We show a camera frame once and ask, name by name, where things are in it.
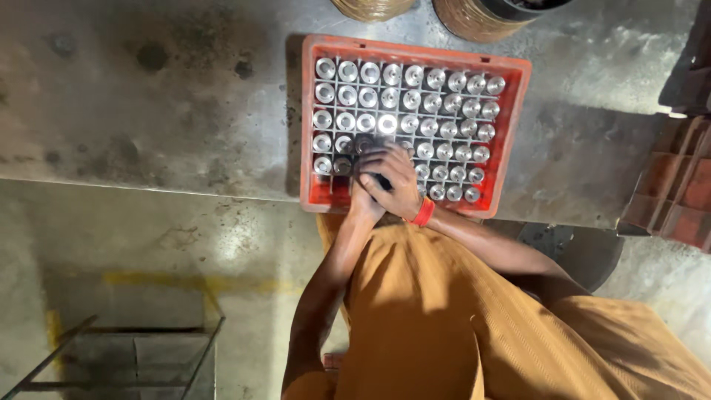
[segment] metal cylindrical part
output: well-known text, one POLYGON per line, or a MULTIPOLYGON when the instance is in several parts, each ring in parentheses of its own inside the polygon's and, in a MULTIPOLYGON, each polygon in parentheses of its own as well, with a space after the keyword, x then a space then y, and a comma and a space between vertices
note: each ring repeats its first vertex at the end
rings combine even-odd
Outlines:
POLYGON ((451 185, 447 188, 447 200, 449 201, 459 201, 461 200, 461 187, 458 185, 451 185))
POLYGON ((331 174, 331 159, 328 157, 319 157, 314 161, 314 171, 321 175, 331 174))
POLYGON ((429 188, 429 197, 432 200, 435 201, 441 201, 444 200, 444 186, 441 184, 436 184, 433 187, 429 188))
POLYGON ((489 156, 489 149, 484 146, 477 146, 471 152, 471 158, 474 160, 474 162, 486 162, 489 156))
POLYGON ((424 97, 422 108, 427 112, 435 113, 442 106, 442 98, 439 95, 430 93, 424 97))
POLYGON ((400 84, 402 69, 398 64, 390 64, 383 69, 383 81, 390 86, 400 84))
POLYGON ((444 71, 439 68, 434 68, 427 73, 427 86, 432 89, 439 89, 444 85, 446 78, 444 71))
POLYGON ((316 99, 323 103, 332 102, 336 98, 336 91, 330 83, 319 83, 316 85, 316 99))
POLYGON ((395 88, 387 88, 380 94, 380 102, 386 108, 397 107, 398 99, 400 99, 400 93, 395 88))
POLYGON ((416 110, 419 107, 419 103, 422 101, 422 96, 416 90, 408 90, 405 95, 402 96, 402 105, 408 110, 416 110))
POLYGON ((454 158, 459 162, 467 162, 471 159, 471 149, 467 145, 462 145, 454 150, 454 158))
POLYGON ((355 122, 355 125, 361 132, 370 132, 375 128, 375 117, 370 114, 361 114, 358 116, 358 121, 355 122))
POLYGON ((330 58, 316 60, 316 74, 321 79, 333 79, 336 76, 336 64, 330 58))
POLYGON ((331 127, 333 118, 331 113, 326 110, 319 110, 314 113, 314 127, 316 129, 328 129, 331 127))
POLYGON ((469 82, 466 83, 466 90, 472 95, 478 95, 486 87, 486 79, 482 75, 475 75, 469 78, 469 82))
POLYGON ((419 86, 424 78, 424 70, 419 65, 411 65, 405 70, 405 82, 408 86, 419 86))
POLYGON ((439 128, 439 136, 444 139, 454 139, 457 132, 458 129, 456 128, 456 123, 454 121, 447 121, 442 124, 442 127, 439 128))
POLYGON ((418 164, 415 167, 415 172, 417 173, 417 178, 424 181, 429 177, 429 167, 427 164, 418 164))
POLYGON ((472 119, 464 120, 459 125, 459 133, 464 137, 471 137, 476 134, 476 121, 472 119))
POLYGON ((481 108, 481 117, 485 120, 493 120, 494 118, 496 118, 496 115, 498 115, 499 111, 501 111, 501 109, 498 107, 498 104, 496 104, 496 102, 486 102, 481 108))
POLYGON ((339 157, 333 162, 333 173, 336 175, 349 175, 351 173, 351 161, 345 157, 339 157))
POLYGON ((380 67, 375 63, 364 63, 360 67, 360 79, 370 85, 380 79, 380 67))
POLYGON ((420 143, 417 146, 417 156, 421 159, 431 159, 434 156, 432 143, 420 143))
POLYGON ((353 82, 358 77, 358 66, 351 61, 341 61, 338 65, 338 76, 343 82, 353 82))
POLYGON ((495 134, 496 131, 494 130, 492 124, 484 124, 479 128, 479 131, 476 133, 476 138, 481 140, 482 142, 488 142, 493 138, 495 134))
POLYGON ((414 115, 405 115, 400 120, 400 129, 405 133, 415 133, 419 127, 419 120, 414 115))
POLYGON ((314 138, 314 151, 327 152, 331 149, 331 137, 325 133, 314 138))
POLYGON ((497 95, 503 92, 506 81, 501 76, 495 76, 486 83, 486 92, 490 95, 497 95))
POLYGON ((356 92, 356 89, 353 86, 341 86, 338 88, 338 101, 342 105, 354 105, 358 101, 358 92, 356 92))
POLYGON ((361 136, 355 140, 355 152, 358 154, 364 153, 371 147, 373 147, 373 140, 367 136, 361 136))
POLYGON ((397 130, 397 118, 392 114, 384 114, 378 118, 378 131, 385 135, 392 135, 397 130))
POLYGON ((361 88, 358 100, 363 107, 373 108, 378 103, 378 94, 373 88, 361 88))
POLYGON ((336 138, 336 151, 341 154, 349 154, 353 151, 353 139, 350 136, 339 136, 336 138))
POLYGON ((439 124, 437 124, 437 120, 434 118, 427 118, 419 124, 419 131, 427 137, 434 136, 438 129, 439 124))
POLYGON ((438 159, 451 159, 454 154, 454 149, 451 148, 451 144, 442 143, 437 147, 437 158, 438 159))
POLYGON ((481 103, 477 99, 469 99, 461 106, 461 113, 467 118, 476 118, 481 111, 481 103))
POLYGON ((336 126, 340 130, 353 130, 356 127, 356 117, 353 114, 344 111, 336 116, 336 126))
POLYGON ((474 168, 469 171, 469 181, 473 184, 480 184, 484 180, 484 170, 481 168, 474 168))
POLYGON ((447 112, 450 114, 456 114, 456 112, 461 108, 461 101, 461 95, 452 93, 444 98, 444 102, 442 102, 442 104, 447 112))
POLYGON ((452 92, 460 92, 466 86, 466 75, 461 72, 455 72, 449 76, 447 86, 452 92))
POLYGON ((470 187, 464 192, 464 198, 469 203, 474 203, 475 201, 479 200, 479 197, 481 197, 481 192, 476 187, 470 187))

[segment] metal frame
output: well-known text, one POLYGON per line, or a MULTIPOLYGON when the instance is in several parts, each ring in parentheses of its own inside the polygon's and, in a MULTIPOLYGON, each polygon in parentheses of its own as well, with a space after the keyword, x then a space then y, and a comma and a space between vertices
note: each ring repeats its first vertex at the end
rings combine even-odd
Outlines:
MULTIPOLYGON (((83 381, 68 381, 68 382, 61 382, 61 381, 40 381, 40 382, 33 382, 32 379, 35 379, 37 375, 39 375, 52 361, 54 361, 55 358, 78 336, 81 335, 82 333, 86 331, 90 331, 90 326, 93 324, 99 317, 97 315, 92 315, 91 317, 87 318, 83 322, 81 322, 77 327, 68 330, 65 332, 62 337, 65 337, 64 341, 60 343, 57 348, 51 352, 47 358, 45 358, 35 369, 33 369, 29 374, 27 374, 15 387, 10 389, 10 391, 7 392, 0 400, 9 400, 14 398, 17 394, 19 394, 22 391, 65 391, 65 390, 70 390, 70 389, 83 389, 83 390, 92 390, 92 389, 99 389, 99 388, 105 388, 105 389, 120 389, 120 390, 140 390, 140 389, 165 389, 165 388, 180 388, 184 387, 185 389, 183 390, 183 396, 181 397, 181 400, 184 400, 187 398, 188 394, 190 393, 191 388, 193 387, 193 383, 195 382, 198 373, 205 363, 205 360, 208 357, 208 353, 212 350, 212 348, 215 345, 215 339, 217 336, 220 334, 220 331, 222 330, 222 326, 225 322, 225 316, 221 315, 220 316, 220 321, 218 322, 217 327, 213 331, 213 333, 210 335, 210 340, 208 341, 208 345, 205 346, 205 351, 202 353, 200 360, 198 361, 198 365, 195 367, 195 371, 193 371, 190 379, 188 381, 184 382, 164 382, 164 381, 155 381, 155 382, 136 382, 132 384, 126 384, 126 383, 119 383, 119 382, 83 382, 83 381)), ((99 333, 101 332, 107 332, 107 330, 104 329, 99 329, 99 333)), ((127 330, 127 329, 120 329, 121 333, 147 333, 148 330, 127 330)), ((158 329, 155 333, 184 333, 185 330, 177 329, 177 330, 166 330, 166 329, 158 329)))

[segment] stained floor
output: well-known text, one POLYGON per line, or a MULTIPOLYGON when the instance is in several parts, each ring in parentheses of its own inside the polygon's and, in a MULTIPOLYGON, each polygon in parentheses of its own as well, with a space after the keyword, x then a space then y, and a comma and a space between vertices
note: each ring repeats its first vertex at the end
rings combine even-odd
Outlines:
MULTIPOLYGON (((48 353, 48 333, 92 313, 105 326, 208 320, 181 280, 199 276, 227 316, 218 396, 278 398, 296 302, 322 255, 298 204, 0 180, 0 393, 48 353)), ((628 239, 596 294, 648 303, 711 366, 709 256, 628 239)), ((347 344, 337 318, 325 350, 347 344)))

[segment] red thread bracelet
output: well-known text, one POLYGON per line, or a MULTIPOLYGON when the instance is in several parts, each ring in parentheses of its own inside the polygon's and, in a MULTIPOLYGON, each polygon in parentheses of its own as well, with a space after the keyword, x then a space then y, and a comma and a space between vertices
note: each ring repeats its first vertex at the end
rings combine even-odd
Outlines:
POLYGON ((424 200, 422 200, 419 213, 417 213, 415 219, 410 221, 410 223, 417 226, 425 226, 432 217, 432 213, 434 213, 434 201, 430 200, 429 197, 425 197, 424 200))

